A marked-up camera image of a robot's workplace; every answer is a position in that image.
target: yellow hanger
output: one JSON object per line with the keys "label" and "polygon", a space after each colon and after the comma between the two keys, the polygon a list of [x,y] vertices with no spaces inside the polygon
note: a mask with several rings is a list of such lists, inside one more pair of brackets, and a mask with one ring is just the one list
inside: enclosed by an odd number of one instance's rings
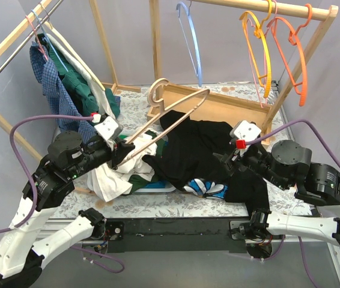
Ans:
{"label": "yellow hanger", "polygon": [[[272,87],[272,66],[271,66],[271,61],[270,61],[269,48],[267,47],[265,35],[262,31],[263,23],[266,20],[268,20],[270,15],[272,14],[272,2],[271,2],[271,0],[267,0],[267,1],[269,2],[269,13],[268,13],[267,17],[264,20],[262,20],[261,24],[258,21],[257,17],[254,15],[254,13],[251,12],[251,11],[245,11],[240,17],[240,20],[242,20],[242,28],[243,28],[244,36],[246,38],[247,47],[250,51],[250,54],[251,54],[251,57],[252,57],[252,60],[253,60],[253,64],[254,64],[254,69],[257,73],[258,83],[265,90],[264,98],[267,98],[269,96],[269,92],[270,92],[270,89]],[[267,67],[267,74],[265,74],[265,75],[260,75],[260,71],[258,70],[257,62],[255,61],[253,49],[252,49],[252,46],[250,44],[249,35],[247,33],[247,21],[250,20],[250,19],[247,18],[247,15],[250,15],[255,22],[254,36],[261,39],[262,44],[264,46],[264,52],[265,52],[265,56],[266,56],[266,67]],[[264,85],[263,81],[261,81],[261,79],[263,79],[265,77],[266,77],[266,83]]]}

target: blue patterned fabric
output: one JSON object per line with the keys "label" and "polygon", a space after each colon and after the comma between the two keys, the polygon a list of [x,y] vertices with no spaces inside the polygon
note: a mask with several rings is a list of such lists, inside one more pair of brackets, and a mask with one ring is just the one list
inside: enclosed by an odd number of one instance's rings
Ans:
{"label": "blue patterned fabric", "polygon": [[[42,53],[38,50],[38,44],[32,43],[30,47],[31,67],[34,71],[38,83],[42,84],[43,95],[46,96],[51,113],[56,115],[81,116],[65,87],[59,79],[53,60],[43,58]],[[96,130],[87,121],[74,121],[69,119],[57,119],[61,131],[72,130],[82,135],[83,142],[86,143],[90,138],[96,135]]]}

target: dark green garment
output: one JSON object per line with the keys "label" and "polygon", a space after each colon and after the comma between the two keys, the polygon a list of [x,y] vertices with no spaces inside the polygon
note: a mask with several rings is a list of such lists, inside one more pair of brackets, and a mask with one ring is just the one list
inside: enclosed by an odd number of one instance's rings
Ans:
{"label": "dark green garment", "polygon": [[[63,67],[61,61],[58,59],[53,49],[50,49],[50,46],[47,42],[43,41],[44,35],[38,34],[39,40],[42,45],[46,46],[47,51],[51,60],[53,60],[56,69],[59,73],[59,78],[62,80],[62,83],[76,105],[78,112],[83,116],[90,116],[93,112],[99,111],[99,106],[97,104],[96,98],[93,96],[86,80],[78,73],[75,68],[66,60],[66,58],[62,55],[62,53],[57,50],[58,56],[61,58],[62,62],[66,66],[67,70]],[[115,96],[113,95],[111,89],[107,88],[106,98],[110,104],[110,108],[114,116],[117,118],[121,111],[115,101]]]}
{"label": "dark green garment", "polygon": [[[150,131],[150,130],[146,131],[145,134],[150,135],[153,139],[155,137],[157,137],[157,134]],[[162,157],[162,151],[163,151],[163,147],[165,147],[165,143],[166,142],[163,139],[159,139],[156,142],[156,144],[157,144],[156,157]],[[149,184],[149,183],[155,183],[155,182],[158,182],[158,181],[160,181],[160,179],[156,174],[154,174],[151,181],[148,181],[148,180],[140,177],[139,175],[132,175],[129,179],[129,183],[133,184],[133,187],[130,190],[130,194],[132,194],[133,192],[135,192],[138,189],[146,187],[146,185]]]}

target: light blue hanger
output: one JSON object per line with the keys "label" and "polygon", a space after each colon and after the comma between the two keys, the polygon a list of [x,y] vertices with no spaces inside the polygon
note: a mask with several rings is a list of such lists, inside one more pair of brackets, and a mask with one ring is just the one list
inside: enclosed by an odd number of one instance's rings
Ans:
{"label": "light blue hanger", "polygon": [[[185,5],[185,3],[179,2],[175,9],[178,11],[178,20],[179,20],[179,22],[181,24],[183,36],[184,36],[184,39],[186,41],[187,49],[189,50],[189,55],[190,55],[190,59],[192,60],[192,64],[193,64],[195,75],[198,78],[198,86],[201,87],[202,86],[201,57],[199,56],[198,42],[196,40],[196,34],[195,34],[195,28],[194,28],[194,24],[193,24],[193,19],[192,19],[192,16],[190,15],[190,6],[187,7]],[[196,67],[195,67],[195,64],[194,64],[193,57],[192,57],[192,52],[190,51],[189,44],[187,43],[186,34],[184,33],[183,25],[182,25],[181,18],[180,18],[180,16],[181,16],[181,7],[183,7],[184,11],[186,12],[187,19],[189,20],[190,30],[192,31],[192,37],[193,37],[194,48],[195,48]]]}
{"label": "light blue hanger", "polygon": [[40,19],[39,19],[39,17],[38,17],[38,14],[35,13],[34,9],[31,9],[31,12],[34,13],[35,18],[37,19],[37,21],[38,21],[38,23],[39,23],[39,25],[40,25],[40,29],[42,29],[43,34],[44,34],[44,37],[46,38],[46,41],[49,43],[50,47],[52,48],[52,50],[53,50],[54,53],[56,54],[56,57],[58,57],[59,61],[61,62],[62,66],[65,68],[65,70],[68,71],[67,67],[63,64],[62,59],[59,57],[58,53],[56,52],[54,46],[51,44],[50,39],[49,39],[49,37],[47,36],[46,30],[44,30],[44,28],[43,28],[43,26],[42,26],[42,23],[40,22]]}

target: floral pattern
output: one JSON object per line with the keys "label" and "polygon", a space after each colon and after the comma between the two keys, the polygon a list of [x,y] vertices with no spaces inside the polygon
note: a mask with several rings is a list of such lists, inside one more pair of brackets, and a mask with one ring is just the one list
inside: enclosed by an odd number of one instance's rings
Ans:
{"label": "floral pattern", "polygon": [[[204,87],[209,88],[212,92],[258,101],[254,84],[223,83],[205,85]],[[150,108],[147,103],[147,91],[148,87],[142,87],[141,93],[117,91],[116,94],[121,97],[121,115],[118,121],[124,127],[122,134],[132,135],[146,123],[146,115]],[[273,104],[274,99],[271,91],[268,103]],[[282,124],[282,117],[278,112],[273,120],[272,130]],[[153,129],[162,130],[159,125],[153,125]],[[287,138],[285,131],[271,137],[269,149],[277,141]],[[86,179],[86,176],[77,179],[76,187],[87,188]],[[269,183],[267,186],[271,210],[286,214],[310,215],[309,205],[295,199],[293,189],[282,191]],[[65,198],[53,218],[75,218],[79,210],[91,207],[99,210],[106,218],[247,216],[246,207],[242,203],[226,203],[217,199],[199,198],[182,191],[135,193],[129,196],[120,196],[108,203],[102,202],[94,193],[77,191]]]}

